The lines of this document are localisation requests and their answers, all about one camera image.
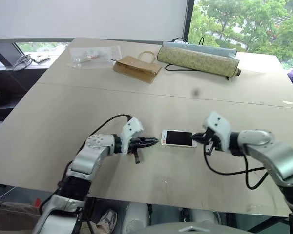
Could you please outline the black window frame post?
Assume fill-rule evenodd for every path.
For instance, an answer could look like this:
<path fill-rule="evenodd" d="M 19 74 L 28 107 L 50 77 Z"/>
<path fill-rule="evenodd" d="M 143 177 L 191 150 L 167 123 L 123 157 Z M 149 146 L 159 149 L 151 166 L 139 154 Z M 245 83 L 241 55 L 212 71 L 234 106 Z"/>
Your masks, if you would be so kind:
<path fill-rule="evenodd" d="M 187 0 L 183 38 L 188 39 L 195 0 Z"/>

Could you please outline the grey sneaker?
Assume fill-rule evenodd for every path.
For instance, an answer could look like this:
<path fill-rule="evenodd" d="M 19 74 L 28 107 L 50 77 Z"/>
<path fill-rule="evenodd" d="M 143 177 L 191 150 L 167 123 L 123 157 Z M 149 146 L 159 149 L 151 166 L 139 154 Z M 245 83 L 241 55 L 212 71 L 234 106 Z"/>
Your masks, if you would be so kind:
<path fill-rule="evenodd" d="M 109 208 L 100 218 L 99 224 L 105 224 L 105 227 L 112 232 L 117 224 L 117 219 L 117 212 L 112 208 Z"/>

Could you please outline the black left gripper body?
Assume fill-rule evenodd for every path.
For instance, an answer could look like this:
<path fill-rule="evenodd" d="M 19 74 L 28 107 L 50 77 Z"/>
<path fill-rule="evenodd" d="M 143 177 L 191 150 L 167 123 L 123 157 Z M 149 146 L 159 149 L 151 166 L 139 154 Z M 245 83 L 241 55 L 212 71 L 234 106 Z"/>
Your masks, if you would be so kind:
<path fill-rule="evenodd" d="M 138 156 L 138 148 L 140 146 L 140 138 L 134 138 L 130 141 L 129 143 L 129 148 L 128 148 L 128 153 L 129 154 L 133 154 L 134 155 L 134 159 L 135 159 L 135 163 L 139 164 L 140 163 L 140 159 Z"/>

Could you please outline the rolled grey-blue mat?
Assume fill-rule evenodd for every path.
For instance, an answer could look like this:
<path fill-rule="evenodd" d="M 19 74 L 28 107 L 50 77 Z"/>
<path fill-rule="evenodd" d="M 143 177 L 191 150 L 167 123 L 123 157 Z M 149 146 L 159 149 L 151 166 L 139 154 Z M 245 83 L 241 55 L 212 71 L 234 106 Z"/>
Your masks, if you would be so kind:
<path fill-rule="evenodd" d="M 181 43 L 181 42 L 164 41 L 162 45 L 196 51 L 196 52 L 202 52 L 207 54 L 213 54 L 213 55 L 218 55 L 223 57 L 229 57 L 229 58 L 234 58 L 237 54 L 236 49 L 228 49 L 228 48 L 215 47 L 215 46 L 195 45 L 195 44 L 189 44 L 184 42 Z"/>

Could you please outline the brown paper bag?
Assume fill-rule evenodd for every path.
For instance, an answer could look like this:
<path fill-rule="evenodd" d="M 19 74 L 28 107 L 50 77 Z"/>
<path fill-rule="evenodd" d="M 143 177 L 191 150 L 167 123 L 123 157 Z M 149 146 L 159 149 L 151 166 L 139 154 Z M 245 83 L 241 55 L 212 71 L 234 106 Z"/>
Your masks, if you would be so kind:
<path fill-rule="evenodd" d="M 143 54 L 151 54 L 151 62 L 141 60 Z M 162 66 L 155 63 L 155 54 L 152 51 L 143 51 L 137 58 L 126 56 L 119 60 L 114 60 L 113 70 L 120 74 L 138 79 L 146 83 L 152 83 L 161 70 Z"/>

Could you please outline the small white electronic box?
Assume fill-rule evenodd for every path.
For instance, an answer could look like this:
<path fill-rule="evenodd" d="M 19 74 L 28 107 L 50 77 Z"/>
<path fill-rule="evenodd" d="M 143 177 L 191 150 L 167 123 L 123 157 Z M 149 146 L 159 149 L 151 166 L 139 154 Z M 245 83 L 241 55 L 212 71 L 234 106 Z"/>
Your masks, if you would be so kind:
<path fill-rule="evenodd" d="M 38 56 L 32 57 L 32 60 L 35 63 L 40 64 L 40 63 L 43 63 L 43 62 L 50 60 L 50 56 L 38 55 Z"/>

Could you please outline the rolled yellow-green bamboo mat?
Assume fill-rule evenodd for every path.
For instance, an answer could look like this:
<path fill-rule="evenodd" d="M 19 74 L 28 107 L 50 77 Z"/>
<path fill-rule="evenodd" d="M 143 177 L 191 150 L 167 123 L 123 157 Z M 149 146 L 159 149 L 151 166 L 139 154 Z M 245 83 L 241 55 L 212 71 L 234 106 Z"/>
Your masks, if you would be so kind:
<path fill-rule="evenodd" d="M 196 52 L 176 47 L 162 46 L 157 60 L 187 70 L 202 71 L 231 78 L 239 76 L 239 59 Z"/>

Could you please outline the brown cardboard box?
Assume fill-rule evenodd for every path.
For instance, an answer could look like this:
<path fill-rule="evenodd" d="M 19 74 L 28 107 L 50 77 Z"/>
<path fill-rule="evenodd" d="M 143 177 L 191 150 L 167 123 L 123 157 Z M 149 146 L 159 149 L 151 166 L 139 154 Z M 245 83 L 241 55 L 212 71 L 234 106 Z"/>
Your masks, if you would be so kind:
<path fill-rule="evenodd" d="M 0 234 L 32 234 L 40 216 L 31 204 L 0 202 Z"/>

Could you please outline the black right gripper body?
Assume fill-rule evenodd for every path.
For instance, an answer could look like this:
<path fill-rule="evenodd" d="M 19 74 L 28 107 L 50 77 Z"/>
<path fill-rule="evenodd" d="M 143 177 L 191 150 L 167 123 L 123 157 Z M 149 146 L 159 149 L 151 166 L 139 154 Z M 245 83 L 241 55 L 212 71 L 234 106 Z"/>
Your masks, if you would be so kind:
<path fill-rule="evenodd" d="M 207 128 L 205 132 L 204 153 L 210 156 L 213 150 L 222 151 L 221 141 L 211 128 Z"/>

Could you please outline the dark side desk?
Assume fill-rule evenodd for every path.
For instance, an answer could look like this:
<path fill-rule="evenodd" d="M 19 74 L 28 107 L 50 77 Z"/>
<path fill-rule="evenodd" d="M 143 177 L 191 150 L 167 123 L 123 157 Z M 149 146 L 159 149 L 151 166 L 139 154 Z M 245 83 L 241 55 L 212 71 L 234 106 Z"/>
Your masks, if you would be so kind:
<path fill-rule="evenodd" d="M 4 121 L 23 96 L 55 61 L 37 64 L 15 43 L 0 42 L 0 121 Z"/>

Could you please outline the clear plastic bag with items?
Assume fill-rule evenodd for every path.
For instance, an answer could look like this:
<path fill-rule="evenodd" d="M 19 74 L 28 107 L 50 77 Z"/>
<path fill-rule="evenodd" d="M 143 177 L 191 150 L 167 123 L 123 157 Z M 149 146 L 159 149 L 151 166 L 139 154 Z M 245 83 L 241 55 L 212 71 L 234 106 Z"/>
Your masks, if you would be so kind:
<path fill-rule="evenodd" d="M 112 68 L 122 58 L 118 45 L 105 47 L 71 48 L 70 66 L 75 69 Z"/>

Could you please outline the grey robot torso top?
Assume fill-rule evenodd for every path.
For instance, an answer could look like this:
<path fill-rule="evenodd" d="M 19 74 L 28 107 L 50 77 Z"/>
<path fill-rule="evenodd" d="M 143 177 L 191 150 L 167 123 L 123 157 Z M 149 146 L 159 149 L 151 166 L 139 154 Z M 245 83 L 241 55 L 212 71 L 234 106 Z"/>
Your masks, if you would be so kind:
<path fill-rule="evenodd" d="M 148 226 L 133 234 L 243 234 L 243 232 L 208 222 L 173 222 Z"/>

